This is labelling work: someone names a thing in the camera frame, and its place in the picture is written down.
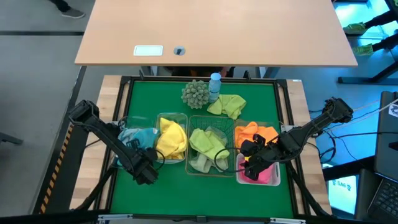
wooden table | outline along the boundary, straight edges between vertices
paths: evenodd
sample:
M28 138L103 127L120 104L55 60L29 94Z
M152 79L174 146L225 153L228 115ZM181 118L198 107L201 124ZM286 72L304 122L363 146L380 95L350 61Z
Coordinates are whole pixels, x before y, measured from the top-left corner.
M162 45L163 54L134 56L136 45ZM97 0L75 63L358 65L329 0Z
M115 102L119 91L120 80L121 76L107 75L104 77L97 105L100 110L100 118L105 122L112 120ZM303 125L310 121L310 115L308 113L302 82L300 80L287 80L287 84L295 124ZM287 120L287 110L284 106L285 99L282 88L279 88L279 91L282 104L282 113L284 115L284 120ZM123 97L126 97L126 95L127 86L124 89ZM123 116L125 101L126 100L122 99L119 118ZM87 143L93 142L95 140L97 140L96 136L90 133ZM310 139L309 142L315 144L313 139ZM79 206L82 201L84 201L84 198L87 197L87 195L95 187L99 180L101 166L104 159L104 152L105 145L102 142L94 144L85 150L70 208L76 208ZM318 151L314 147L306 145L304 147L303 153L301 154L301 160L307 188L309 191L311 191L315 200L322 206L322 208L328 213L331 213ZM104 193L102 194L100 208L104 208L105 206L104 203L108 192L107 186L104 188L103 192ZM301 194L297 187L295 192L298 211L300 214L303 214Z

plastic bottle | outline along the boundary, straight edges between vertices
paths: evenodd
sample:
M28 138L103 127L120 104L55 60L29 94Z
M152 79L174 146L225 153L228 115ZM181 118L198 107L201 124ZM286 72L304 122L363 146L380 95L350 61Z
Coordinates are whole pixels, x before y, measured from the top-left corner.
M214 103L218 99L221 89L221 75L213 73L210 75L209 82L209 103Z

sticker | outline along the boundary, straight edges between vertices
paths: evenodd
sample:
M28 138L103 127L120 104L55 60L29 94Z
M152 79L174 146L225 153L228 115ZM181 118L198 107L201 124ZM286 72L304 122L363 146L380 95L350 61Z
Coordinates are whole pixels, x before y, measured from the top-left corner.
M388 108L388 114L398 118L398 105L390 105L390 108Z
M134 48L134 56L162 56L162 45L137 45Z

floor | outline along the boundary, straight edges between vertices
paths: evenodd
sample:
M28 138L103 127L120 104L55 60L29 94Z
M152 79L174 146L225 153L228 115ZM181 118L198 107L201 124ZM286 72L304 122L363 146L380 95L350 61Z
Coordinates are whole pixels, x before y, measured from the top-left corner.
M71 6L88 16L94 0L68 0ZM376 2L336 4L336 13L343 26L366 21L383 13L386 8ZM2 0L0 30L80 30L85 29L88 16L80 20L60 17L47 0ZM350 39L352 46L378 42L391 34L397 24L375 27L361 39ZM0 150L0 216L29 213L40 187L40 179L49 159L50 150L78 71L73 64L81 37L0 36L0 131L24 140L23 145L1 144ZM302 79L310 110L323 108L331 96L343 98L352 108L378 100L382 91L395 91L396 86L339 85L340 76L371 77L394 60L388 51L378 51L370 57L358 57L358 68L282 68L277 78ZM88 67L80 99L95 101L103 75L136 75L137 67ZM242 75L245 68L239 68ZM354 116L377 108L373 104L355 112ZM336 135L369 132L377 129L377 116L335 131ZM375 136L355 136L346 139L353 157L360 159L374 154ZM331 147L331 141L317 139L321 151ZM332 164L352 161L341 142Z

person's foot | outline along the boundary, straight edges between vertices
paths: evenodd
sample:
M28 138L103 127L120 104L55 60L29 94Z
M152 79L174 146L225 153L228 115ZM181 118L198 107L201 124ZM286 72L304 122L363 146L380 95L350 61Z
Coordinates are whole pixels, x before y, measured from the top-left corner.
M61 12L61 15L63 17L69 17L69 18L72 18L72 19L80 19L80 18L84 17L86 14L84 12L81 12L81 11L77 10L77 9L70 8L66 12Z
M360 47L353 47L353 52L356 56L367 56L372 55L373 52L373 45L368 44Z
M368 29L365 28L365 24L363 22L360 22L357 24L350 24L350 25L344 27L343 30L346 34L362 35Z

